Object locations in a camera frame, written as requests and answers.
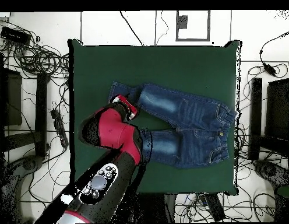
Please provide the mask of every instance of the jeans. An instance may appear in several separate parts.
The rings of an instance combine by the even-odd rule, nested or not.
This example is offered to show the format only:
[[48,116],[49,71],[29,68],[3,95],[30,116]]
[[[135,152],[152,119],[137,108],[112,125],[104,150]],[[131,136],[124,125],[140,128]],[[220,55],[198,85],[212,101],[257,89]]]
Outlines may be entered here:
[[143,158],[180,169],[211,166],[228,158],[228,130],[237,112],[224,103],[152,83],[129,87],[113,82],[109,100],[118,94],[128,95],[134,106],[172,127],[140,129]]

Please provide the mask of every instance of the cable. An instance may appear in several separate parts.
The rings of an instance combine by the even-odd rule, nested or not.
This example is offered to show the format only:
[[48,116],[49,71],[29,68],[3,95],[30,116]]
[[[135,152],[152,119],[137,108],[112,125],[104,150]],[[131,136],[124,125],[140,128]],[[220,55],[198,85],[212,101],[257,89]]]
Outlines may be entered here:
[[[60,173],[59,173],[59,175],[57,176],[57,178],[54,180],[54,186],[55,186],[55,184],[58,184],[57,183],[57,179],[58,179],[58,177],[62,174],[62,173],[65,173],[65,172],[68,172],[68,173],[71,173],[70,171],[61,171]],[[54,200],[54,186],[53,186],[53,189],[52,189],[52,200]]]
[[163,20],[163,18],[162,18],[162,14],[163,14],[163,10],[161,11],[161,19],[162,19],[162,21],[165,23],[165,25],[167,26],[167,30],[166,30],[166,33],[163,33],[163,34],[158,38],[158,41],[157,41],[156,45],[158,44],[159,39],[161,39],[162,36],[163,36],[163,35],[166,35],[167,32],[168,32],[168,24]]
[[130,27],[132,33],[135,35],[136,38],[138,38],[139,43],[144,46],[144,44],[140,41],[139,37],[136,35],[136,33],[133,31],[133,29],[131,28],[129,22],[127,21],[127,19],[123,16],[122,11],[120,11],[121,16],[123,17],[123,19],[126,21],[127,25]]
[[35,172],[33,173],[33,176],[32,176],[32,179],[31,179],[31,182],[30,182],[30,185],[29,185],[29,193],[30,193],[30,195],[31,195],[35,200],[37,200],[38,202],[42,203],[42,204],[44,205],[44,209],[45,209],[45,208],[46,208],[46,204],[45,204],[42,200],[36,198],[36,197],[33,195],[33,193],[31,192],[31,184],[32,184],[33,181],[34,181],[34,175],[35,175]]
[[[64,154],[65,152],[66,152],[66,149],[63,149],[63,151],[62,151],[59,155],[51,158],[50,160],[53,160],[53,159],[61,156],[61,155]],[[55,163],[51,166],[50,170],[54,167],[54,165],[55,165],[56,163],[57,163],[57,161],[55,161]],[[33,188],[40,180],[42,180],[42,179],[45,177],[45,175],[46,175],[47,173],[48,173],[48,171],[47,171],[36,183],[34,183],[30,188]]]
[[282,35],[279,35],[279,36],[276,37],[276,38],[273,38],[273,39],[265,42],[264,45],[262,46],[262,48],[261,48],[260,51],[259,51],[259,57],[260,57],[260,60],[261,60],[261,62],[262,62],[262,64],[263,64],[264,69],[265,69],[270,75],[272,75],[272,76],[276,76],[276,70],[274,69],[273,66],[271,66],[271,65],[266,64],[265,62],[263,62],[263,60],[262,60],[263,48],[264,48],[264,46],[265,46],[267,43],[269,43],[269,42],[271,42],[271,41],[273,41],[273,40],[277,40],[277,39],[280,38],[280,37],[285,37],[286,35],[289,35],[289,31],[287,31],[286,33],[283,33]]

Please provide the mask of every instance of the green table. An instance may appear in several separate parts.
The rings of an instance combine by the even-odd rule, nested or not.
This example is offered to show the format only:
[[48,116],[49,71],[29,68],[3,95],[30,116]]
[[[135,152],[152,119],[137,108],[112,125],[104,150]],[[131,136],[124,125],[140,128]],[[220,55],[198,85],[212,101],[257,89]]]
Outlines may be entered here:
[[[239,41],[227,47],[83,46],[72,40],[74,52],[75,179],[105,151],[82,144],[79,124],[105,106],[112,81],[129,86],[153,82],[188,93],[212,97],[235,108],[236,59]],[[140,128],[170,126],[141,112],[133,120]],[[141,193],[216,193],[236,195],[234,186],[234,128],[230,129],[230,158],[212,167],[175,169],[150,162],[139,186]]]

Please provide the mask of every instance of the black device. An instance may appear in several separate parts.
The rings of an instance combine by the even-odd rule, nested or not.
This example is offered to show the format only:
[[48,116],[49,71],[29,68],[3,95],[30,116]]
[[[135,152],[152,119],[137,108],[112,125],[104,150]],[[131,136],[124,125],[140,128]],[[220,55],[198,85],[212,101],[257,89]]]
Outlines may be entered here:
[[12,71],[10,69],[3,68],[3,80],[5,84],[2,85],[3,93],[5,94],[8,104],[5,106],[5,126],[9,125],[21,125],[22,115],[20,111],[17,111],[14,106],[21,109],[21,86],[22,86],[22,76],[18,71]]
[[267,87],[265,134],[289,141],[289,78],[270,82]]
[[54,128],[57,131],[59,136],[59,140],[61,141],[61,145],[63,148],[67,148],[69,146],[68,138],[66,136],[66,132],[64,129],[64,124],[61,118],[60,113],[57,109],[53,109],[50,111],[51,117],[54,120]]
[[214,218],[214,221],[219,222],[225,219],[223,206],[220,203],[218,194],[204,194],[203,196],[205,200],[203,199],[202,202],[203,204],[207,203],[207,206],[209,207],[209,212]]
[[30,44],[31,35],[9,27],[3,27],[1,38],[28,46]]
[[252,79],[249,122],[248,159],[258,160],[262,130],[262,78]]
[[260,134],[262,92],[260,79],[252,81],[248,159],[258,160],[260,147],[288,158],[289,166],[289,78],[270,82],[267,87],[265,134]]

